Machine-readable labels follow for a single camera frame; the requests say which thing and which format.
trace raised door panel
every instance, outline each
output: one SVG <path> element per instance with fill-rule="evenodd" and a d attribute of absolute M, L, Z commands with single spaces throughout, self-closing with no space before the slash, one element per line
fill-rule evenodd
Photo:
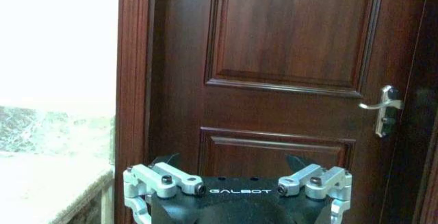
<path fill-rule="evenodd" d="M 359 91 L 372 0 L 212 0 L 206 83 Z"/>
<path fill-rule="evenodd" d="M 256 131 L 201 128 L 201 175 L 289 175 L 287 155 L 311 158 L 327 168 L 349 167 L 353 140 Z"/>

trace screw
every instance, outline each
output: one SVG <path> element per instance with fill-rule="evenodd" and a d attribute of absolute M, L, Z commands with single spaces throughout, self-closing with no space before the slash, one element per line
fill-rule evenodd
<path fill-rule="evenodd" d="M 283 185 L 279 185 L 276 191 L 279 192 L 280 196 L 284 196 L 287 194 L 287 188 Z"/>
<path fill-rule="evenodd" d="M 201 195 L 205 194 L 205 191 L 206 191 L 205 186 L 204 186 L 202 184 L 198 184 L 198 185 L 196 186 L 196 188 L 194 188 L 194 194 L 196 194 L 197 196 L 201 196 Z"/>
<path fill-rule="evenodd" d="M 172 177 L 170 177 L 169 175 L 164 175 L 164 176 L 161 177 L 161 183 L 162 183 L 164 185 L 169 185 L 169 184 L 172 183 Z"/>
<path fill-rule="evenodd" d="M 321 185 L 320 178 L 319 177 L 311 177 L 309 178 L 309 183 L 320 187 L 320 185 Z"/>

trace door molding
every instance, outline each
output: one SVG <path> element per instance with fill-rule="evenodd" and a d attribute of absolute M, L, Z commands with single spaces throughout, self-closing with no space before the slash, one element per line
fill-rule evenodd
<path fill-rule="evenodd" d="M 114 220 L 132 223 L 124 207 L 122 171 L 148 155 L 149 0 L 118 0 Z"/>

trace wooden door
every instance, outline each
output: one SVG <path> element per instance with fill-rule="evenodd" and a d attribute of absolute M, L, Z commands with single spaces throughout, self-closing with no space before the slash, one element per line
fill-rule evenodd
<path fill-rule="evenodd" d="M 377 223 L 423 0 L 150 0 L 149 160 L 200 175 L 279 177 L 293 154 L 352 172 L 345 223 Z"/>

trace door handle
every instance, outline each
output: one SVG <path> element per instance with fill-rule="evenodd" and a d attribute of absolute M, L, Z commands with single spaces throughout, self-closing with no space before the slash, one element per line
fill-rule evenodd
<path fill-rule="evenodd" d="M 380 103 L 376 105 L 359 104 L 365 110 L 377 110 L 375 122 L 375 134 L 383 138 L 389 135 L 396 123 L 396 110 L 403 109 L 404 103 L 399 100 L 399 91 L 387 85 L 381 88 Z"/>
<path fill-rule="evenodd" d="M 379 103 L 377 105 L 365 105 L 359 104 L 359 107 L 365 110 L 377 110 L 384 107 L 393 107 L 395 109 L 403 109 L 403 101 L 401 100 L 387 100 L 384 103 Z"/>

